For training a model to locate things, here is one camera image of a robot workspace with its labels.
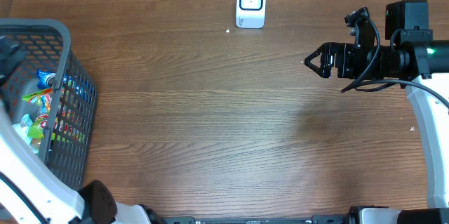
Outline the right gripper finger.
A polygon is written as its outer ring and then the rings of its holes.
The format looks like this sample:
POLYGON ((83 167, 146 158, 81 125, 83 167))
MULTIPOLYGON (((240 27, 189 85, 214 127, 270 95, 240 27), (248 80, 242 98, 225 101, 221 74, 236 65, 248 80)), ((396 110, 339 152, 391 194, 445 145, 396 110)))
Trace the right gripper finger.
POLYGON ((315 65, 311 61, 305 60, 304 64, 321 78, 330 78, 331 66, 328 63, 321 62, 320 65, 315 65))
POLYGON ((309 56, 307 56, 304 59, 304 63, 310 63, 314 58, 317 57, 327 57, 328 54, 328 47, 329 47, 330 43, 323 43, 322 45, 320 45, 314 52, 312 52, 309 56))

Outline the blue Oreo cookie pack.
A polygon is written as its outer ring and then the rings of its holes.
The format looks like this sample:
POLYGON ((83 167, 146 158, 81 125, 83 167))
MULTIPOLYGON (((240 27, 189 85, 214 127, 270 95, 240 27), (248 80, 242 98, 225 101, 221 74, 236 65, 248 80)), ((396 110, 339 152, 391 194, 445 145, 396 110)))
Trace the blue Oreo cookie pack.
MULTIPOLYGON (((38 69, 36 71, 36 77, 38 79, 37 88, 44 90, 47 88, 51 88, 56 84, 56 73, 48 72, 38 69)), ((68 86, 75 85, 75 92, 79 94, 83 99, 87 99, 89 97, 89 93, 84 90, 81 85, 77 84, 75 81, 75 77, 65 75, 63 77, 63 83, 68 86)))

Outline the green Haribo candy bag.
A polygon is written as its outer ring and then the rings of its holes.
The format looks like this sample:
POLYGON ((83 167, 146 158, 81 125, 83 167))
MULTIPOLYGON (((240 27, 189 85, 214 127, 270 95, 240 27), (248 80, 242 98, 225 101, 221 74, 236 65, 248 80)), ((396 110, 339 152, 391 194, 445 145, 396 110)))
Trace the green Haribo candy bag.
MULTIPOLYGON (((51 111, 51 102, 53 98, 53 89, 45 88, 43 90, 24 95, 22 100, 34 104, 38 107, 36 118, 29 127, 27 136, 31 139, 43 139, 44 129, 48 125, 48 119, 51 111)), ((85 143, 86 137, 83 133, 78 131, 75 127, 69 124, 67 121, 57 117, 54 122, 54 129, 59 130, 69 137, 73 137, 75 140, 79 140, 81 143, 85 143)))

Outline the light green wipes packet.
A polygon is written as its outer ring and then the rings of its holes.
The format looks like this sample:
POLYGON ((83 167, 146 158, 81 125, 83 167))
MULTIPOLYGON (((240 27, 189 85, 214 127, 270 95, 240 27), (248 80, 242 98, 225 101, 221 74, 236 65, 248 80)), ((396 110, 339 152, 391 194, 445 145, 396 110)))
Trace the light green wipes packet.
POLYGON ((41 140, 37 138, 32 138, 28 136, 29 130, 31 129, 33 121, 28 114, 25 114, 22 119, 13 125, 16 133, 24 140, 24 142, 31 148, 35 155, 38 155, 41 140))

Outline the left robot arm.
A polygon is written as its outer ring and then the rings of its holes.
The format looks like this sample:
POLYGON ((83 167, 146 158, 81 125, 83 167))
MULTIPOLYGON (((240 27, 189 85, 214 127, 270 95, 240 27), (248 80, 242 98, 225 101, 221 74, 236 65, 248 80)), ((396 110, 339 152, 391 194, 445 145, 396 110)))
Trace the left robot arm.
POLYGON ((1 36, 1 203, 20 223, 159 223, 84 185, 97 90, 56 34, 1 36))

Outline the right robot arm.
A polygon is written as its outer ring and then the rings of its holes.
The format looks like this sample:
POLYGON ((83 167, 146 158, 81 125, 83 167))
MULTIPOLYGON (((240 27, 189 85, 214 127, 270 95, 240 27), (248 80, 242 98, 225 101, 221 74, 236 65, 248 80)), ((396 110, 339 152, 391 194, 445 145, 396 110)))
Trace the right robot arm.
POLYGON ((415 113, 427 168, 427 207, 398 210, 353 206, 348 213, 313 216, 313 223, 447 223, 448 222, 448 41, 435 40, 429 27, 427 0, 402 0, 385 9, 385 39, 369 11, 346 15, 352 44, 328 42, 304 59, 322 78, 337 69, 350 79, 344 92, 372 93, 399 85, 415 113))

